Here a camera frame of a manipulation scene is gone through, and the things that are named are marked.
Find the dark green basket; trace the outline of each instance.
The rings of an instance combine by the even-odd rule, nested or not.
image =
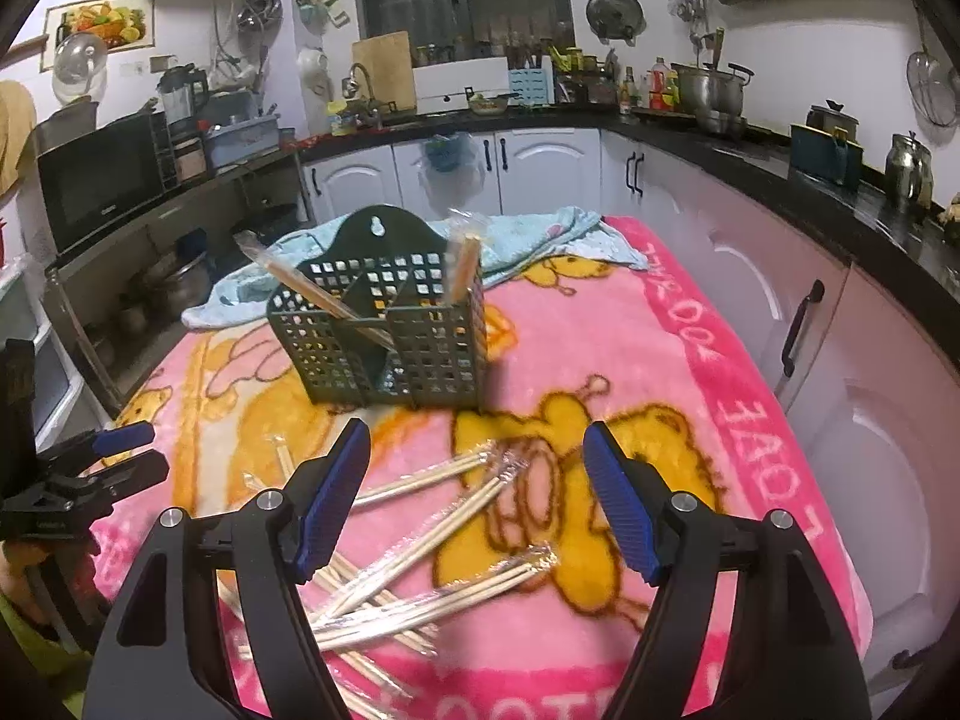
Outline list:
[[[338,319],[280,285],[267,319],[314,403],[478,409],[487,369],[480,269],[443,304],[446,240],[391,205],[351,214],[330,249],[298,270],[363,319]],[[388,333],[397,351],[358,327]]]

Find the wooden board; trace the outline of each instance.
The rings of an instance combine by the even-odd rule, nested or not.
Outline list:
[[[353,61],[370,71],[376,98],[397,104],[397,110],[416,108],[414,65],[410,56],[410,36],[392,32],[353,44]],[[370,96],[363,73],[358,74],[361,94]]]
[[[37,110],[27,87],[16,81],[0,81],[0,100],[7,110],[7,147],[0,165],[0,194],[5,194],[16,183],[16,163],[37,126]]]

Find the metal screw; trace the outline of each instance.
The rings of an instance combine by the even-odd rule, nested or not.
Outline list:
[[[182,509],[167,509],[166,512],[160,514],[160,525],[164,528],[175,528],[184,520],[184,512]]]
[[[697,499],[690,493],[677,493],[670,499],[670,504],[678,512],[692,512],[697,508]]]
[[[283,503],[283,493],[279,490],[264,490],[256,496],[256,507],[263,509],[264,512],[270,512]]]
[[[770,521],[775,528],[780,528],[781,531],[793,527],[793,515],[790,512],[784,512],[783,509],[774,509],[773,512],[770,512]]]

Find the microwave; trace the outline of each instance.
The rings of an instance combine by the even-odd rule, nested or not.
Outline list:
[[[56,257],[70,259],[176,188],[166,119],[117,119],[40,154],[37,173]]]

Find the green clothing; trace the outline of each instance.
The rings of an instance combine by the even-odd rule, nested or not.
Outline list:
[[[7,623],[30,663],[42,677],[47,678],[50,689],[61,698],[64,707],[79,718],[83,710],[86,676],[93,658],[86,653],[71,655],[61,645],[42,637],[20,616],[3,593],[0,593],[0,617]]]

